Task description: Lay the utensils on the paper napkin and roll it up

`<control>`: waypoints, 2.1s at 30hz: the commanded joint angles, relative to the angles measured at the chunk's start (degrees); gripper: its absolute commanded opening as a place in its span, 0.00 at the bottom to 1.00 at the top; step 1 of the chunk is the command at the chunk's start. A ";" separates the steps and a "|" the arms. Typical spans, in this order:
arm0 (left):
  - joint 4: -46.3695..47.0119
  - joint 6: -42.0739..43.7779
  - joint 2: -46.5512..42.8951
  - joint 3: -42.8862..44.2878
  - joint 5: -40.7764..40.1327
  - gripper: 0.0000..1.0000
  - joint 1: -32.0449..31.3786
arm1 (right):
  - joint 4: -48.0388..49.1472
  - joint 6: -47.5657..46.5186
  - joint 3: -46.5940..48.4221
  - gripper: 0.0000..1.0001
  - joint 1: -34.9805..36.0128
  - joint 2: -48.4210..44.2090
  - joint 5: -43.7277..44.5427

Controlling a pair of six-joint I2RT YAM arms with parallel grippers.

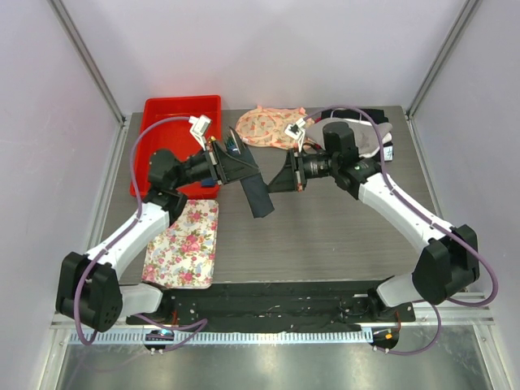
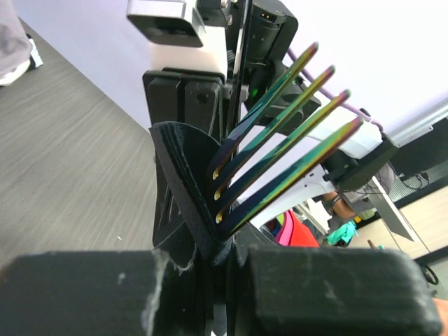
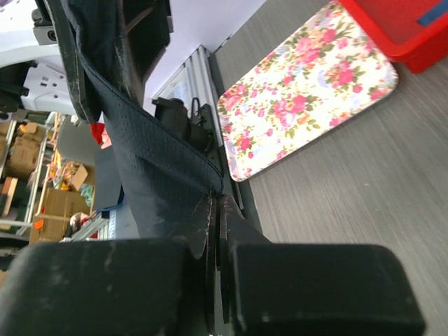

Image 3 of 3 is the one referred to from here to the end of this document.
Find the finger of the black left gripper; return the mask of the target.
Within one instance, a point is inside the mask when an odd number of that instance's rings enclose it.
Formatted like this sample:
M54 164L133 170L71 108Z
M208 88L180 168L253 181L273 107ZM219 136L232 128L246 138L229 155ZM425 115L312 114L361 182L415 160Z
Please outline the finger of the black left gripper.
M102 114L97 96L78 55L76 33L64 11L64 1L36 1L34 35L41 46L58 45L71 102L85 123L96 123Z
M113 82L143 104L145 83L170 43L171 4L166 0L117 1L116 9Z

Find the dark navy paper napkin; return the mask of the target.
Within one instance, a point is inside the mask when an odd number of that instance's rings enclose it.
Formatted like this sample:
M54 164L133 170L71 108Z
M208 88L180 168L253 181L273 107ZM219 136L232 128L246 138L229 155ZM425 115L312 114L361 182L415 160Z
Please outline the dark navy paper napkin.
M141 237L166 237L185 223L200 199L223 189L218 169L95 71L106 131L125 199Z

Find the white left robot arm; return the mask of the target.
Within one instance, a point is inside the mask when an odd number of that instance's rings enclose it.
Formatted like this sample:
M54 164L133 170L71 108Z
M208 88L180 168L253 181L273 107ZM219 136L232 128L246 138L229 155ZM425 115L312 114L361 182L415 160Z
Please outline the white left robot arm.
M95 71L134 101L170 42L168 1L2 1L1 115L100 118Z

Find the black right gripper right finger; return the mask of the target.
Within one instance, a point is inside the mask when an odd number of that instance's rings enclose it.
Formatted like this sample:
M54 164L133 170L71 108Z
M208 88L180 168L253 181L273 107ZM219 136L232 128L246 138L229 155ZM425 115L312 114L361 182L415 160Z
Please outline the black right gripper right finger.
M274 243L218 203L223 319L235 335L422 335L405 269L375 244Z

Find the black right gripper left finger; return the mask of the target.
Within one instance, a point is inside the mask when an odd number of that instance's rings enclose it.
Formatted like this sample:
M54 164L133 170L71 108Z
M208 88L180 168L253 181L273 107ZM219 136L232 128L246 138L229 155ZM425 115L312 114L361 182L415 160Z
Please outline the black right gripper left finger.
M34 244L1 287L2 335L211 335L216 200L168 237Z

